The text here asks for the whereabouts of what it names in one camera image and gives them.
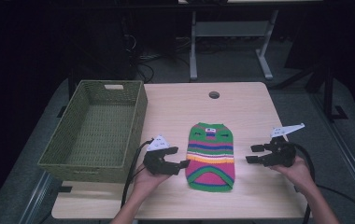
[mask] wooden table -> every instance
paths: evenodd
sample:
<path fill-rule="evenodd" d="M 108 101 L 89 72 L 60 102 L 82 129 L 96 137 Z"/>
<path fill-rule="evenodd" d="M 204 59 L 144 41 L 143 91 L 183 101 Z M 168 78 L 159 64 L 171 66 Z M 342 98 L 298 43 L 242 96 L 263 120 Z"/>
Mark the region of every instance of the wooden table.
<path fill-rule="evenodd" d="M 180 171 L 159 186 L 140 207 L 137 219 L 237 219 L 303 217 L 306 200 L 283 175 L 259 164 L 248 164 L 250 146 L 268 143 L 280 127 L 268 90 L 262 83 L 189 83 L 145 85 L 149 98 L 142 141 L 158 134 L 178 147 L 165 157 L 186 158 L 191 127 L 198 122 L 223 123 L 234 136 L 235 182 L 230 192 L 191 189 Z M 211 91 L 220 94 L 211 99 Z M 139 158 L 143 160 L 145 149 Z M 73 187 L 59 193 L 55 218 L 113 218 L 120 210 L 123 184 L 64 181 Z"/>

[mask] colorful knit garment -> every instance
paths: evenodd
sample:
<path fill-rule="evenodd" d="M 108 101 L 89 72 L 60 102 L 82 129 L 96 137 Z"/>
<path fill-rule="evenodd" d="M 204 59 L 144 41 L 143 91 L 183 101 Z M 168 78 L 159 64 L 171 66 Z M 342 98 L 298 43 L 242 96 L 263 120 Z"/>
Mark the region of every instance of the colorful knit garment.
<path fill-rule="evenodd" d="M 223 124 L 198 123 L 190 131 L 186 168 L 190 187 L 228 191 L 235 179 L 233 134 Z"/>

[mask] black cable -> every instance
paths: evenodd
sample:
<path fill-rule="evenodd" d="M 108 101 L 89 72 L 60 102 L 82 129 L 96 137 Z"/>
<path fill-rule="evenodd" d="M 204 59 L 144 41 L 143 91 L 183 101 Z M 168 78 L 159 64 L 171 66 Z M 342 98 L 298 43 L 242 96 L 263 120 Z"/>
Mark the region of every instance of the black cable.
<path fill-rule="evenodd" d="M 121 207 L 123 207 L 125 205 L 125 201 L 126 201 L 126 198 L 127 198 L 127 192 L 128 192 L 128 188 L 129 188 L 129 185 L 131 183 L 131 181 L 133 180 L 133 173 L 134 173 L 134 169 L 136 167 L 136 162 L 137 162 L 137 158 L 139 157 L 140 155 L 140 152 L 142 150 L 142 147 L 144 147 L 145 145 L 147 144 L 151 144 L 151 142 L 153 141 L 153 139 L 149 140 L 149 141 L 146 141 L 145 143 L 143 143 L 137 150 L 136 150 L 136 153 L 134 155 L 134 158 L 132 160 L 132 163 L 131 163 L 131 167 L 129 169 L 129 173 L 127 175 L 127 179 L 125 181 L 125 186 L 124 186 L 124 190 L 122 192 L 122 198 L 121 198 Z"/>
<path fill-rule="evenodd" d="M 43 219 L 41 219 L 40 222 L 38 222 L 38 224 L 44 223 L 44 222 L 47 220 L 47 218 L 49 218 L 50 215 L 51 215 L 51 211 L 49 211 L 49 212 L 43 217 Z"/>
<path fill-rule="evenodd" d="M 137 176 L 140 172 L 142 172 L 144 169 L 146 169 L 146 167 L 143 167 L 142 169 L 138 170 L 132 177 L 131 179 L 134 179 L 135 176 Z"/>
<path fill-rule="evenodd" d="M 178 56 L 175 56 L 176 59 L 180 60 L 181 62 L 185 63 L 188 67 L 190 67 L 190 64 L 186 61 L 184 61 L 184 59 L 178 57 Z"/>
<path fill-rule="evenodd" d="M 137 69 L 137 72 L 139 73 L 139 75 L 144 78 L 144 80 L 143 80 L 144 83 L 149 83 L 149 82 L 151 82 L 152 79 L 154 78 L 154 69 L 153 69 L 151 66 L 147 65 L 147 64 L 139 63 L 138 65 L 145 66 L 145 67 L 147 67 L 147 68 L 151 71 L 150 77 L 147 78 L 147 77 L 145 76 L 145 74 L 144 74 L 141 70 Z"/>
<path fill-rule="evenodd" d="M 305 148 L 303 148 L 302 146 L 300 146 L 298 144 L 292 143 L 292 142 L 284 142 L 284 143 L 281 143 L 281 145 L 293 146 L 304 154 L 306 163 L 308 164 L 309 173 L 311 175 L 312 180 L 315 182 L 314 163 L 312 162 L 311 157 L 309 156 L 309 153 L 305 150 Z M 305 209 L 305 215 L 304 215 L 304 219 L 303 219 L 304 224 L 308 223 L 310 215 L 311 215 L 311 208 L 309 207 L 309 204 L 308 204 Z"/>
<path fill-rule="evenodd" d="M 229 45 L 229 40 L 224 40 L 224 41 L 219 41 L 218 40 L 213 40 L 213 39 L 208 39 L 208 40 L 204 40 L 203 42 L 200 42 L 198 47 L 201 48 L 201 45 L 207 45 L 207 49 L 203 49 L 203 51 L 201 51 L 201 49 L 197 50 L 198 54 L 216 54 L 219 52 L 223 52 L 225 50 L 228 49 L 228 45 Z"/>
<path fill-rule="evenodd" d="M 349 197 L 349 196 L 348 196 L 347 194 L 345 194 L 345 193 L 342 193 L 342 192 L 337 191 L 337 190 L 335 190 L 335 189 L 330 189 L 330 188 L 328 188 L 328 187 L 325 187 L 325 186 L 322 186 L 322 185 L 319 185 L 319 184 L 317 184 L 317 186 L 318 186 L 318 188 L 320 188 L 320 189 L 327 189 L 327 190 L 329 190 L 329 191 L 331 191 L 331 192 L 333 192 L 333 193 L 336 193 L 336 194 L 338 194 L 338 195 L 340 195 L 340 196 L 342 196 L 342 197 L 344 197 L 344 198 L 346 198 L 346 199 L 352 201 L 353 203 L 355 203 L 355 200 L 354 200 L 353 198 Z"/>
<path fill-rule="evenodd" d="M 196 52 L 198 54 L 215 54 L 215 53 L 218 53 L 218 52 L 221 52 L 221 51 L 224 51 L 225 49 L 227 49 L 227 44 L 228 44 L 228 43 L 224 43 L 222 41 L 220 43 L 218 43 L 217 41 L 212 41 L 212 40 L 202 40 L 202 37 L 196 38 L 195 43 L 197 43 L 197 46 L 196 46 L 197 51 Z M 210 50 L 212 45 L 218 47 L 218 49 Z M 183 48 L 177 48 L 175 50 L 175 52 L 176 52 L 176 54 L 188 53 L 188 52 L 190 52 L 190 49 L 191 49 L 191 45 L 187 44 Z M 143 59 L 143 60 L 141 60 L 141 62 L 142 63 L 149 63 L 149 62 L 159 60 L 159 59 L 165 58 L 165 57 L 167 57 L 167 56 L 160 54 L 160 55 L 154 56 L 153 58 Z"/>

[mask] basket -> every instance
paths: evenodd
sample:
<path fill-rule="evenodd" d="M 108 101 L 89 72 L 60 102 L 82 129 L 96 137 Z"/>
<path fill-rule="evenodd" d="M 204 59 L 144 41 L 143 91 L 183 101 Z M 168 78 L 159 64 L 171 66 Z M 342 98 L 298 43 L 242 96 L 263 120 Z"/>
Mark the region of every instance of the basket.
<path fill-rule="evenodd" d="M 141 81 L 82 80 L 38 165 L 61 180 L 124 183 L 147 105 Z"/>

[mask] wire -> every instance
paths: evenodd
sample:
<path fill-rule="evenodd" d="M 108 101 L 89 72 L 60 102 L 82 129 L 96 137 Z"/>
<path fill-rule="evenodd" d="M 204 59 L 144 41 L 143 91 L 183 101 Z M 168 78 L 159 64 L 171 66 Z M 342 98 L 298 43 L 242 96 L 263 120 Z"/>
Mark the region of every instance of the wire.
<path fill-rule="evenodd" d="M 161 54 L 152 54 L 152 55 L 142 55 L 142 56 L 139 56 L 139 59 L 140 60 L 153 60 L 153 59 L 159 59 L 159 58 L 162 58 L 163 55 Z"/>
<path fill-rule="evenodd" d="M 199 54 L 216 54 L 222 52 L 227 49 L 227 47 L 223 47 L 221 44 L 225 43 L 218 43 L 214 40 L 205 40 L 204 42 L 200 42 L 198 45 L 197 53 Z"/>
<path fill-rule="evenodd" d="M 140 172 L 142 172 L 144 169 L 146 169 L 146 167 L 143 167 L 142 169 L 140 169 L 139 171 L 136 172 L 136 174 L 134 174 L 131 178 L 134 179 L 135 176 L 137 176 Z"/>
<path fill-rule="evenodd" d="M 149 83 L 149 82 L 151 82 L 152 79 L 154 78 L 154 69 L 152 69 L 152 67 L 150 67 L 150 66 L 147 65 L 147 64 L 139 63 L 138 65 L 145 66 L 145 67 L 147 67 L 147 68 L 151 71 L 150 77 L 147 78 L 147 77 L 145 76 L 145 73 L 144 73 L 142 70 L 140 70 L 138 67 L 136 68 L 136 72 L 143 78 L 143 82 L 144 82 L 144 83 Z"/>
<path fill-rule="evenodd" d="M 190 44 L 192 43 L 191 39 L 188 38 L 188 37 L 177 38 L 178 41 L 179 41 L 180 39 L 183 40 L 183 41 L 185 41 L 185 42 L 184 42 L 183 44 L 177 46 L 177 52 L 181 51 L 182 49 L 185 49 L 185 48 L 189 47 Z"/>
<path fill-rule="evenodd" d="M 355 203 L 355 200 L 354 200 L 353 198 L 349 197 L 349 196 L 348 196 L 347 194 L 345 194 L 345 193 L 342 193 L 342 192 L 337 191 L 337 190 L 335 190 L 335 189 L 330 189 L 330 188 L 328 188 L 328 187 L 325 187 L 325 186 L 322 186 L 322 185 L 319 185 L 319 184 L 317 184 L 317 186 L 318 186 L 318 188 L 320 188 L 320 189 L 327 189 L 327 190 L 329 190 L 329 191 L 331 191 L 331 192 L 333 192 L 333 193 L 336 193 L 336 194 L 338 194 L 338 195 L 340 195 L 340 196 L 342 196 L 342 197 L 344 197 L 344 198 L 346 198 L 346 199 L 352 201 L 353 203 Z"/>
<path fill-rule="evenodd" d="M 292 142 L 282 142 L 280 143 L 282 146 L 286 145 L 286 146 L 293 146 L 296 149 L 298 149 L 299 151 L 301 151 L 306 159 L 306 163 L 308 164 L 308 168 L 309 168 L 309 173 L 311 174 L 311 178 L 312 180 L 315 182 L 315 167 L 314 167 L 314 163 L 311 160 L 311 157 L 309 156 L 309 153 L 305 150 L 305 148 L 303 148 L 302 146 L 292 143 Z M 308 223 L 309 220 L 309 216 L 311 215 L 311 208 L 309 207 L 309 204 L 306 205 L 306 209 L 305 209 L 305 215 L 303 218 L 303 223 L 306 224 Z"/>
<path fill-rule="evenodd" d="M 40 222 L 38 222 L 38 224 L 44 223 L 44 222 L 47 220 L 47 218 L 49 218 L 50 215 L 51 215 L 51 211 L 49 211 L 49 212 L 40 220 Z"/>
<path fill-rule="evenodd" d="M 127 192 L 128 192 L 128 188 L 129 188 L 129 185 L 131 183 L 131 181 L 133 180 L 133 177 L 135 175 L 137 175 L 139 172 L 137 172 L 135 175 L 133 175 L 134 173 L 134 169 L 136 167 L 136 163 L 137 163 L 137 159 L 139 158 L 139 155 L 140 155 L 140 152 L 142 151 L 142 148 L 147 145 L 147 144 L 151 144 L 151 142 L 153 141 L 154 139 L 151 139 L 149 141 L 146 141 L 145 143 L 143 143 L 137 150 L 136 150 L 136 153 L 134 155 L 134 158 L 132 160 L 132 163 L 131 163 L 131 167 L 129 169 L 129 173 L 127 175 L 127 179 L 125 181 L 125 186 L 124 186 L 124 190 L 122 192 L 122 198 L 121 198 L 121 207 L 123 207 L 125 205 L 125 201 L 126 201 L 126 198 L 127 198 Z"/>
<path fill-rule="evenodd" d="M 125 35 L 125 37 L 131 37 L 134 40 L 134 45 L 131 47 L 131 49 L 134 49 L 136 47 L 136 38 L 133 35 Z"/>
<path fill-rule="evenodd" d="M 175 58 L 178 59 L 178 60 L 180 60 L 180 61 L 182 61 L 182 62 L 184 62 L 187 66 L 190 67 L 190 64 L 189 64 L 188 62 L 184 61 L 184 59 L 182 59 L 182 58 L 180 58 L 180 57 L 178 57 L 178 56 L 176 56 Z"/>

